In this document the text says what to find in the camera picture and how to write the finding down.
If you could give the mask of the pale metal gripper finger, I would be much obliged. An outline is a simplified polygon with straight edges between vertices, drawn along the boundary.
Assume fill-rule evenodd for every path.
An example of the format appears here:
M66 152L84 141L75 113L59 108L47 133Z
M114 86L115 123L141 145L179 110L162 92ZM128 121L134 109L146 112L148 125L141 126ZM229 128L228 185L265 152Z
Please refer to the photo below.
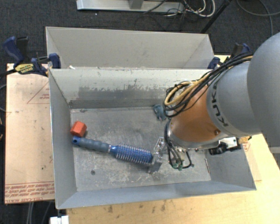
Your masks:
M164 149L165 141L163 137L159 137L155 146L154 146L154 152L155 153L161 153Z
M148 173L158 172L163 163L162 154L154 153L151 163L148 165Z

